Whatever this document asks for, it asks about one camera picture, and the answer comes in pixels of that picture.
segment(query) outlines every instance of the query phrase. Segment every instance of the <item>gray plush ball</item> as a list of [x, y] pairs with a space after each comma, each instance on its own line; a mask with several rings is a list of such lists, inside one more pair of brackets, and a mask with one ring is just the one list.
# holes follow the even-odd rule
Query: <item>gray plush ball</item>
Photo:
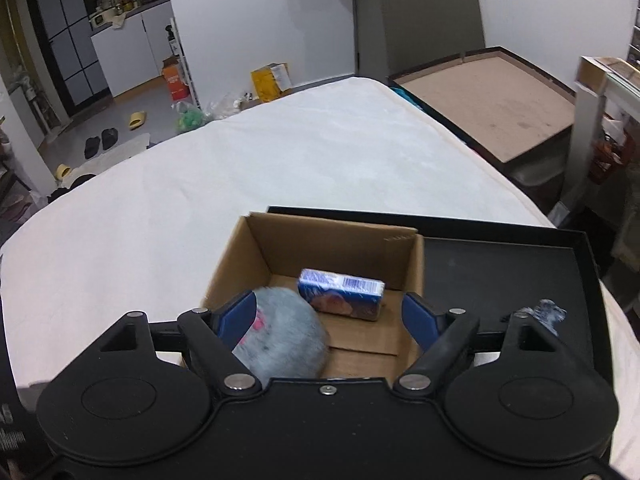
[[256, 321], [233, 350], [266, 386], [271, 378], [315, 379], [327, 358], [316, 311], [288, 288], [258, 288]]

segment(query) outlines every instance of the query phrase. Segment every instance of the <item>yellow package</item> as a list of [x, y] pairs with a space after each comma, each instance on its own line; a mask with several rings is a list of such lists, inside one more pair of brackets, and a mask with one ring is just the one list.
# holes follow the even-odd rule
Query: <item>yellow package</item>
[[251, 72], [255, 91], [263, 103], [291, 93], [289, 67], [286, 63], [271, 63]]

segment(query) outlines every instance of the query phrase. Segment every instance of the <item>blue gripper pad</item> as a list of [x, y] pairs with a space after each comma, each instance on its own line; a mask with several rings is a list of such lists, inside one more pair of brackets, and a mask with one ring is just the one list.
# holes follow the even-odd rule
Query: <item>blue gripper pad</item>
[[233, 350], [254, 323], [256, 314], [255, 294], [249, 293], [219, 313], [217, 336], [227, 348]]
[[402, 324], [423, 352], [426, 352], [440, 336], [436, 316], [409, 294], [402, 298]]

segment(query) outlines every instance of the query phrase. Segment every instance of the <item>countertop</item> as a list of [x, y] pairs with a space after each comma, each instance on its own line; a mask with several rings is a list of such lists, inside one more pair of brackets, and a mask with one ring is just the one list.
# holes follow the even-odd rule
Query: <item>countertop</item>
[[[156, 0], [154, 2], [151, 2], [150, 4], [145, 4], [145, 5], [140, 5], [137, 9], [133, 9], [133, 10], [129, 10], [127, 11], [127, 17], [125, 18], [125, 22], [127, 21], [128, 18], [130, 18], [131, 16], [135, 16], [136, 14], [143, 12], [144, 10], [148, 10], [151, 9], [152, 7], [161, 5], [161, 4], [165, 4], [167, 2], [169, 2], [170, 0]], [[91, 35], [95, 36], [96, 34], [98, 34], [98, 32], [102, 32], [103, 30], [107, 30], [109, 27], [111, 27], [111, 22], [106, 22], [103, 23], [100, 27], [98, 28], [94, 28], [94, 30], [92, 31]]]

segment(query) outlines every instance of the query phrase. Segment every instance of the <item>white tablecloth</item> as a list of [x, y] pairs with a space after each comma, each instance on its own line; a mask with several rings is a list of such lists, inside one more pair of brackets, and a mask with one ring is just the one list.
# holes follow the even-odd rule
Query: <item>white tablecloth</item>
[[[238, 217], [269, 205], [550, 226], [452, 133], [372, 80], [260, 105], [107, 170], [2, 248], [18, 385], [49, 380], [129, 310], [198, 306]], [[605, 290], [621, 413], [612, 464], [640, 478], [640, 346]]]

